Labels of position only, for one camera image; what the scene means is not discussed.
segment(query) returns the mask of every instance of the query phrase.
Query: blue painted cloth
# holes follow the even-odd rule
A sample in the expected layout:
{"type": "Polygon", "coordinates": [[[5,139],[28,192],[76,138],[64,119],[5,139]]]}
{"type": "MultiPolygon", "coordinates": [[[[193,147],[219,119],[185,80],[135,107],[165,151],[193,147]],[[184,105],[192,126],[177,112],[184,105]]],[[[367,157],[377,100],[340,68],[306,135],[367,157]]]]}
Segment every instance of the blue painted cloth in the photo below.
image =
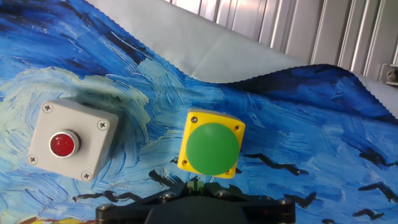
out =
{"type": "Polygon", "coordinates": [[[298,223],[398,222],[396,120],[340,68],[200,82],[81,0],[1,1],[0,68],[4,223],[90,220],[98,205],[125,205],[194,178],[174,163],[190,108],[246,123],[236,177],[200,180],[264,200],[291,197],[298,223]],[[90,183],[25,161],[41,103],[68,96],[124,115],[113,158],[90,183]]]}

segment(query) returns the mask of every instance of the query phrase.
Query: black mount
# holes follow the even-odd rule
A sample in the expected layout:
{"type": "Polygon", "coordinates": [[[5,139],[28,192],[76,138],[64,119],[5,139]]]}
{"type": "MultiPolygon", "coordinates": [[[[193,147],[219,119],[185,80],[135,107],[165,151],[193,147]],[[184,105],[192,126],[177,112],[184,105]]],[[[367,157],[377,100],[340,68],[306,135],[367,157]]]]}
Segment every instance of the black mount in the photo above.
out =
{"type": "Polygon", "coordinates": [[[283,198],[245,195],[219,183],[194,180],[175,184],[125,206],[106,204],[96,209],[100,224],[159,223],[295,223],[295,202],[283,198]]]}

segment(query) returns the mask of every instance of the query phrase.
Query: corrugated metal panel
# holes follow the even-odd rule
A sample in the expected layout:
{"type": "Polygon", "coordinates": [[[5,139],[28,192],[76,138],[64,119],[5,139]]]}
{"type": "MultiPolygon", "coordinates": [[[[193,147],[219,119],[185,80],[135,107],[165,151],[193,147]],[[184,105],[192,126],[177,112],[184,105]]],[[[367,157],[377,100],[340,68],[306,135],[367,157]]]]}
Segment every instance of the corrugated metal panel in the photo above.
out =
{"type": "Polygon", "coordinates": [[[398,0],[166,0],[306,63],[385,82],[398,62],[398,0]]]}

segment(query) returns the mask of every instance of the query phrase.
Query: white fabric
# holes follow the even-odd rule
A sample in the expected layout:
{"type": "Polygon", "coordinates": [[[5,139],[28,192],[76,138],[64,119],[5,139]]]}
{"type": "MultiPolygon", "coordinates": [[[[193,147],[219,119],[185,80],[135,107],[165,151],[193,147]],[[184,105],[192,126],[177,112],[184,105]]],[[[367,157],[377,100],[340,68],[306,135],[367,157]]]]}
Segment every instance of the white fabric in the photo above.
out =
{"type": "MultiPolygon", "coordinates": [[[[181,71],[204,82],[237,82],[305,65],[163,0],[87,1],[181,71]]],[[[357,77],[398,118],[398,90],[357,77]]]]}

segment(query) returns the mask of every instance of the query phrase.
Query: bolt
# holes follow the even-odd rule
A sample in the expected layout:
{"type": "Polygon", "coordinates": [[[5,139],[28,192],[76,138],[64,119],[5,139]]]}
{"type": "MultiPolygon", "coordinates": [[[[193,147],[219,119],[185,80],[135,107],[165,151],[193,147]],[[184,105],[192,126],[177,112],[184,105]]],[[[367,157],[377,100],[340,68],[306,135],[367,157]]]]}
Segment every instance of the bolt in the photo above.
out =
{"type": "Polygon", "coordinates": [[[229,192],[227,190],[219,190],[215,193],[215,196],[218,198],[225,198],[229,196],[229,192]]]}
{"type": "Polygon", "coordinates": [[[113,206],[114,206],[113,204],[109,203],[109,204],[104,204],[104,205],[98,206],[98,209],[101,210],[101,211],[106,211],[106,210],[110,209],[113,206]]]}
{"type": "Polygon", "coordinates": [[[175,198],[175,196],[176,196],[176,194],[174,192],[165,192],[164,194],[162,194],[160,196],[160,199],[168,201],[168,200],[175,198]]]}
{"type": "Polygon", "coordinates": [[[37,161],[38,161],[38,158],[35,155],[29,155],[27,157],[27,163],[29,163],[30,165],[36,165],[37,161]]]}
{"type": "Polygon", "coordinates": [[[52,108],[53,106],[51,105],[51,103],[44,103],[42,106],[42,110],[44,111],[44,113],[51,113],[52,108]]]}
{"type": "Polygon", "coordinates": [[[198,122],[198,118],[197,118],[197,117],[192,117],[192,118],[191,118],[191,121],[192,121],[193,123],[196,123],[196,122],[198,122]]]}
{"type": "Polygon", "coordinates": [[[390,79],[390,81],[392,82],[396,82],[397,80],[397,75],[398,75],[398,70],[392,71],[388,73],[388,78],[390,79]]]}
{"type": "Polygon", "coordinates": [[[83,172],[83,173],[81,174],[81,178],[82,178],[84,181],[89,181],[89,180],[91,180],[91,174],[90,174],[89,172],[83,172]]]}
{"type": "Polygon", "coordinates": [[[109,123],[108,121],[105,120],[101,120],[97,123],[97,128],[101,131],[105,131],[107,130],[107,128],[109,127],[109,123]]]}
{"type": "Polygon", "coordinates": [[[278,202],[281,205],[288,205],[288,204],[292,203],[291,199],[289,199],[289,198],[281,198],[278,200],[278,202]]]}

